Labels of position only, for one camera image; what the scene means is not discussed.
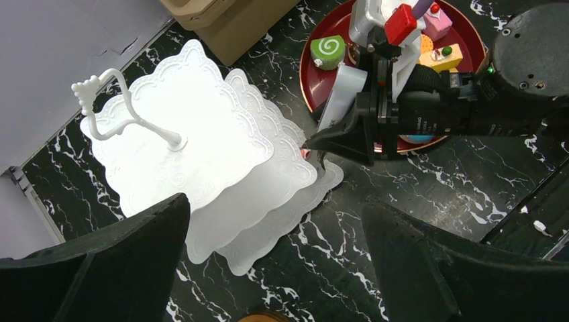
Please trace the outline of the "red round tray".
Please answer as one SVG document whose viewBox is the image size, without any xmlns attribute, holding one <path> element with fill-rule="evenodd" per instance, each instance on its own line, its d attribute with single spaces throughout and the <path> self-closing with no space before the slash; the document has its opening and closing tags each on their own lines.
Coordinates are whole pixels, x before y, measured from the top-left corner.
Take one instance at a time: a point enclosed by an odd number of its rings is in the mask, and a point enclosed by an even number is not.
<svg viewBox="0 0 569 322">
<path fill-rule="evenodd" d="M 347 1 L 327 14 L 309 36 L 301 55 L 299 80 L 308 109 L 313 112 L 325 102 L 331 93 L 336 71 L 317 68 L 311 55 L 314 40 L 328 36 L 341 36 L 345 43 L 356 32 L 363 32 L 367 25 L 383 25 L 391 16 L 389 9 L 396 9 L 402 1 Z M 436 48 L 458 44 L 462 60 L 456 68 L 459 72 L 472 72 L 483 61 L 486 50 L 480 35 L 467 17 L 446 1 L 436 2 L 452 22 L 448 33 L 434 40 Z"/>
</svg>

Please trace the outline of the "white three-tier dessert stand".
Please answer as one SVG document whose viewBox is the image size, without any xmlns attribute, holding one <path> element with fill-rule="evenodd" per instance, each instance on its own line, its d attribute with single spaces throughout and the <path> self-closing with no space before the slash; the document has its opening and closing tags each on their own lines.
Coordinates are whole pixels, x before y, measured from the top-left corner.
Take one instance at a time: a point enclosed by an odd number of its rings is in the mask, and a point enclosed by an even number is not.
<svg viewBox="0 0 569 322">
<path fill-rule="evenodd" d="M 72 90 L 125 216 L 187 196 L 194 264 L 218 253 L 245 275 L 344 177 L 303 159 L 303 131 L 242 70 L 223 76 L 198 40 L 130 85 L 110 68 Z"/>
</svg>

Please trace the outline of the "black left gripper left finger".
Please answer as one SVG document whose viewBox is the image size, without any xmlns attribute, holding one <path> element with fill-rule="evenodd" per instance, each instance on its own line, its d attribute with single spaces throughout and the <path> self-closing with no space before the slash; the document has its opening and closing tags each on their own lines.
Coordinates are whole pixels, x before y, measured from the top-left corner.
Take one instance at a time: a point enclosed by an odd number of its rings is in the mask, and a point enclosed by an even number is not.
<svg viewBox="0 0 569 322">
<path fill-rule="evenodd" d="M 182 194 L 80 238 L 1 260 L 2 321 L 161 321 L 190 204 Z"/>
</svg>

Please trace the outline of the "metal tongs with white handle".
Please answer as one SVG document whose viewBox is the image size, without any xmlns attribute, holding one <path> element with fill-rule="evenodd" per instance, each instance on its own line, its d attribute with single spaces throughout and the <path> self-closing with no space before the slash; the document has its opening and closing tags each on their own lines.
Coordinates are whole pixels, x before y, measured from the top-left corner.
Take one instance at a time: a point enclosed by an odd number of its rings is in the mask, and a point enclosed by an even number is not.
<svg viewBox="0 0 569 322">
<path fill-rule="evenodd" d="M 345 64 L 340 65 L 336 78 L 321 114 L 317 133 L 338 124 L 348 113 L 356 94 L 366 83 L 368 72 Z"/>
</svg>

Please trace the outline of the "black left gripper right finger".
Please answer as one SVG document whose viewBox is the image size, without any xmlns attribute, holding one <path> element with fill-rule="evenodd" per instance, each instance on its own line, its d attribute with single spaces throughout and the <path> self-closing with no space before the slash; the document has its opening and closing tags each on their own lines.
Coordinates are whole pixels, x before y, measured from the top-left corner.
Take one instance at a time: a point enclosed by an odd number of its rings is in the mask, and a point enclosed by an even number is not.
<svg viewBox="0 0 569 322">
<path fill-rule="evenodd" d="M 568 264 L 478 244 L 375 197 L 360 214 L 390 321 L 567 321 Z"/>
</svg>

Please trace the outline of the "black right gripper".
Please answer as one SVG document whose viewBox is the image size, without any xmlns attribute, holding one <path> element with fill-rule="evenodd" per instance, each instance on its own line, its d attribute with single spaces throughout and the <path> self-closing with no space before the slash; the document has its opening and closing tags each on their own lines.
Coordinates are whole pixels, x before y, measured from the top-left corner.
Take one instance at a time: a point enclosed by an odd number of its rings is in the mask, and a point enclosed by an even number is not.
<svg viewBox="0 0 569 322">
<path fill-rule="evenodd" d="M 393 64 L 377 54 L 361 54 L 356 66 L 370 72 L 348 114 L 306 141 L 307 148 L 372 166 L 374 146 L 384 158 L 397 153 L 399 136 L 465 134 L 476 98 L 473 72 L 436 72 L 418 64 L 399 98 L 391 98 Z"/>
</svg>

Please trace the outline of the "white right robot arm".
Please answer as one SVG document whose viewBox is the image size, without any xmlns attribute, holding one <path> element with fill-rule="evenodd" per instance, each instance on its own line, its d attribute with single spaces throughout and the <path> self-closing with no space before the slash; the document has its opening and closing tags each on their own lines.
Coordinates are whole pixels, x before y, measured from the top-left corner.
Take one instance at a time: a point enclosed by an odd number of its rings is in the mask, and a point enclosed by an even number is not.
<svg viewBox="0 0 569 322">
<path fill-rule="evenodd" d="M 361 164 L 397 153 L 399 138 L 528 136 L 547 123 L 568 139 L 568 4 L 541 4 L 512 17 L 474 72 L 466 50 L 422 40 L 444 19 L 438 1 L 357 1 L 349 37 L 355 66 L 339 65 L 317 131 L 305 142 Z"/>
</svg>

